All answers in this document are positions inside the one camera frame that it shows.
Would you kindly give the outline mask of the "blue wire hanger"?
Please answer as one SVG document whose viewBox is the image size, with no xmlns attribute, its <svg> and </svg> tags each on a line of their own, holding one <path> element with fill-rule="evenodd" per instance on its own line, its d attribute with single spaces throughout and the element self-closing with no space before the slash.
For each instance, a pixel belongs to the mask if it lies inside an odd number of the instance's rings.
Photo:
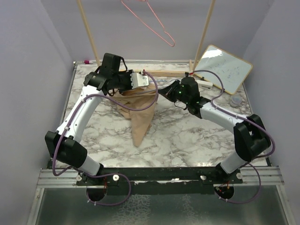
<svg viewBox="0 0 300 225">
<path fill-rule="evenodd" d="M 164 87 L 166 87 L 167 85 L 171 84 L 172 82 L 176 81 L 176 79 L 171 79 L 171 80 L 156 80 L 158 89 L 163 89 Z M 136 93 L 134 93 L 134 95 L 137 94 L 146 94 L 146 93 L 155 93 L 156 92 L 156 88 L 155 87 L 145 87 L 145 88 L 141 88 L 140 90 L 138 90 Z"/>
</svg>

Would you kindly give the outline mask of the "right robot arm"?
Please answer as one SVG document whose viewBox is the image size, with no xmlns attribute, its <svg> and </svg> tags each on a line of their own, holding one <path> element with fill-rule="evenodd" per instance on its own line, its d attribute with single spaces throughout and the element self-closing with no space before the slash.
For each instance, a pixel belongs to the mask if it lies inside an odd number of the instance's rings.
<svg viewBox="0 0 300 225">
<path fill-rule="evenodd" d="M 234 114 L 213 105 L 211 100 L 200 96 L 198 83 L 192 77 L 176 80 L 159 89 L 158 93 L 173 103 L 184 103 L 190 114 L 214 122 L 234 135 L 235 152 L 216 166 L 215 177 L 220 183 L 228 182 L 233 172 L 250 163 L 271 145 L 259 116 Z"/>
</svg>

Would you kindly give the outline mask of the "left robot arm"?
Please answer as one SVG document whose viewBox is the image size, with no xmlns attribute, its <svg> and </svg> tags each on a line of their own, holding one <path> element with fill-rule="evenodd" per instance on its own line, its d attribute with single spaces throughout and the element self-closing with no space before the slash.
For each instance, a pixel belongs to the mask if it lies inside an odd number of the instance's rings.
<svg viewBox="0 0 300 225">
<path fill-rule="evenodd" d="M 99 103 L 111 96 L 109 91 L 133 88 L 130 76 L 132 70 L 119 70 L 120 64 L 124 62 L 121 56 L 105 53 L 102 64 L 94 72 L 86 75 L 80 96 L 67 118 L 56 131 L 48 131 L 45 135 L 52 166 L 56 165 L 56 161 L 60 161 L 85 172 L 93 185 L 103 181 L 103 165 L 89 157 L 87 149 L 80 141 Z"/>
</svg>

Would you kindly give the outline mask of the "beige t shirt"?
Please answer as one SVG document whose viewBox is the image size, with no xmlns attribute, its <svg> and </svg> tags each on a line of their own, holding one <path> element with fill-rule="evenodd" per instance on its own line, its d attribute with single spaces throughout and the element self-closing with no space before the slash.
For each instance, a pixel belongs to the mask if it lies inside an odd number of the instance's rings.
<svg viewBox="0 0 300 225">
<path fill-rule="evenodd" d="M 131 110 L 117 105 L 119 112 L 125 119 L 131 120 L 131 133 L 133 145 L 141 145 L 144 136 L 151 127 L 157 100 L 155 99 L 155 85 L 150 83 L 147 87 L 116 93 L 114 100 Z"/>
</svg>

